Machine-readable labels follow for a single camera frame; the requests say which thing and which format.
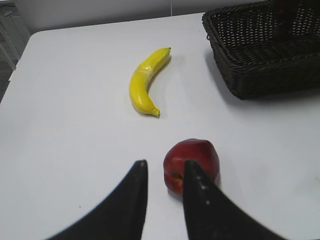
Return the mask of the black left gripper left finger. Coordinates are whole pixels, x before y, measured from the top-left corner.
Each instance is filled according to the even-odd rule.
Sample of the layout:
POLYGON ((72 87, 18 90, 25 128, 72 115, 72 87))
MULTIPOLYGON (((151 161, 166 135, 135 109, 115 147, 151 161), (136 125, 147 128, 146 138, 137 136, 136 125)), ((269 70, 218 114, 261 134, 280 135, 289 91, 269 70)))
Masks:
POLYGON ((148 163, 134 162, 116 188, 91 212, 51 240, 140 240, 148 205, 148 163))

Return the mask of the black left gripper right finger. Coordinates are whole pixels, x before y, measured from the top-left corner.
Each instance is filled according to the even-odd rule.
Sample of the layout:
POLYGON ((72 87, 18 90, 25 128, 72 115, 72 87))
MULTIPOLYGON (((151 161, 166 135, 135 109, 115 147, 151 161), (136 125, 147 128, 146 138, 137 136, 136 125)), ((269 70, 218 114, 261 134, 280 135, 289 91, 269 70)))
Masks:
POLYGON ((183 210, 190 240, 281 240, 235 205, 194 160, 184 165, 183 210))

